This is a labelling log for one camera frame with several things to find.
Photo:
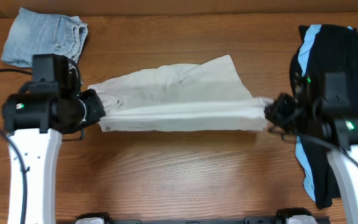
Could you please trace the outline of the beige khaki shorts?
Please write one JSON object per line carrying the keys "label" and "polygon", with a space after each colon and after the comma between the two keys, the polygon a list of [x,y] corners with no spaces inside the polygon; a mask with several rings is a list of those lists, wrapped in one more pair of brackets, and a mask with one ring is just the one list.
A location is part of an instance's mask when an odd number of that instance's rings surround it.
{"label": "beige khaki shorts", "polygon": [[90,88],[106,112],[99,122],[104,132],[261,131],[268,124],[264,109],[273,103],[251,95],[229,55],[143,69]]}

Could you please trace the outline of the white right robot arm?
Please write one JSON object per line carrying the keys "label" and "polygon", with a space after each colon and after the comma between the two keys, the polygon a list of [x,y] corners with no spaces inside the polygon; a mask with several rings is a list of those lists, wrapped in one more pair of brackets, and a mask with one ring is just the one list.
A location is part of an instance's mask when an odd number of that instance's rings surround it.
{"label": "white right robot arm", "polygon": [[264,110],[283,134],[326,150],[336,178],[346,220],[358,223],[358,113],[351,112],[344,93],[281,94]]}

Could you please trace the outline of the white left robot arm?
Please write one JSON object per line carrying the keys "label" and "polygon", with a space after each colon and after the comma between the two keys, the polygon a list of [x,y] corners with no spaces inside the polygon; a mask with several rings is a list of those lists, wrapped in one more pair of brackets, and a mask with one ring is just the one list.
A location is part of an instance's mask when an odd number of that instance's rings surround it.
{"label": "white left robot arm", "polygon": [[94,89],[62,98],[59,93],[16,93],[2,107],[9,142],[9,223],[55,223],[57,159],[62,137],[105,115]]}

